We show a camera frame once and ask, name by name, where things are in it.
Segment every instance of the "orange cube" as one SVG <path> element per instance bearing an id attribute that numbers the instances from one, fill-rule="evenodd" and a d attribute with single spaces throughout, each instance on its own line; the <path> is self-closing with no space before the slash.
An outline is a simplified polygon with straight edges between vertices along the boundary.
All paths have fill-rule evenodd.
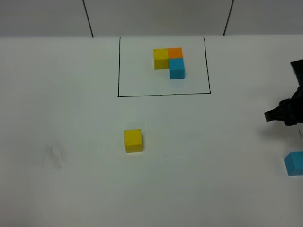
<path id="1" fill-rule="evenodd" d="M 169 58 L 183 58 L 182 48 L 168 48 Z"/>

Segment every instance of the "black line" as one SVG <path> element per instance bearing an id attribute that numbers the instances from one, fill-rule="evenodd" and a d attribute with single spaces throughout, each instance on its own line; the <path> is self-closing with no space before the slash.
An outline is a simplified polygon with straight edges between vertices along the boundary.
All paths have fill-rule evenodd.
<path id="1" fill-rule="evenodd" d="M 120 56 L 121 56 L 121 37 L 119 39 L 119 76 L 118 76 L 118 97 L 119 97 L 119 90 L 120 90 Z"/>
<path id="2" fill-rule="evenodd" d="M 223 32 L 223 36 L 225 36 L 225 32 L 226 32 L 226 29 L 227 29 L 227 26 L 228 26 L 229 18 L 231 17 L 232 8 L 233 8 L 233 2 L 234 2 L 234 0 L 232 0 L 231 9 L 229 10 L 229 14 L 228 14 L 228 17 L 227 17 L 225 29 L 224 29 L 224 32 Z"/>
<path id="3" fill-rule="evenodd" d="M 151 96 L 187 96 L 187 95 L 208 95 L 210 92 L 206 93 L 187 93 L 187 94 L 165 94 L 165 95 L 145 95 L 145 96 L 119 96 L 121 97 L 151 97 Z"/>
<path id="4" fill-rule="evenodd" d="M 205 61 L 206 61 L 206 69 L 207 69 L 209 93 L 211 93 L 211 90 L 210 90 L 210 81 L 209 81 L 209 73 L 208 73 L 208 64 L 207 64 L 206 44 L 205 44 L 205 37 L 204 36 L 203 36 L 203 39 L 204 39 Z"/>
<path id="5" fill-rule="evenodd" d="M 83 2 L 85 14 L 86 14 L 87 22 L 89 23 L 89 29 L 90 29 L 91 37 L 94 37 L 93 30 L 91 29 L 91 25 L 90 25 L 90 21 L 89 21 L 89 15 L 87 14 L 85 2 L 84 2 L 84 0 L 82 0 L 82 2 Z"/>

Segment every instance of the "white wall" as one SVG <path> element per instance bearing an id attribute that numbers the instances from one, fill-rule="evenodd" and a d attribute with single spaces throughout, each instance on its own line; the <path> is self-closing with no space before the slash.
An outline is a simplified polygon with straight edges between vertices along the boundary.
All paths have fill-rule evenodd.
<path id="1" fill-rule="evenodd" d="M 222 35 L 232 0 L 85 0 L 94 35 Z"/>
<path id="2" fill-rule="evenodd" d="M 226 35 L 303 34 L 302 0 L 235 0 Z"/>
<path id="3" fill-rule="evenodd" d="M 91 36 L 81 0 L 0 0 L 0 36 Z"/>

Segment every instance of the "blue cube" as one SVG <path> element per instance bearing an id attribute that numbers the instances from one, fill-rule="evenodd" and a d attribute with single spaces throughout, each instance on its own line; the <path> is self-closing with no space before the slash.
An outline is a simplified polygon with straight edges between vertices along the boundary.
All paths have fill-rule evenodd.
<path id="1" fill-rule="evenodd" d="M 185 67 L 183 58 L 169 59 L 169 74 L 170 79 L 184 79 Z"/>
<path id="2" fill-rule="evenodd" d="M 290 152 L 284 162 L 289 176 L 303 175 L 303 152 Z"/>

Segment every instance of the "cube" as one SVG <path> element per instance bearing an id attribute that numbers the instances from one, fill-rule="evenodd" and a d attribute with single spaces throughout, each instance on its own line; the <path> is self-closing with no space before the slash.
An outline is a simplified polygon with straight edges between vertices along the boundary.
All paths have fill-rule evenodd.
<path id="1" fill-rule="evenodd" d="M 124 130 L 124 146 L 127 153 L 143 151 L 141 129 Z"/>
<path id="2" fill-rule="evenodd" d="M 303 175 L 303 152 L 290 152 L 284 162 L 289 176 Z"/>
<path id="3" fill-rule="evenodd" d="M 185 67 L 183 58 L 173 58 L 169 60 L 170 79 L 184 79 Z"/>
<path id="4" fill-rule="evenodd" d="M 168 48 L 169 59 L 171 58 L 183 58 L 182 48 Z"/>
<path id="5" fill-rule="evenodd" d="M 169 68 L 169 54 L 167 49 L 154 49 L 153 59 L 155 70 Z"/>

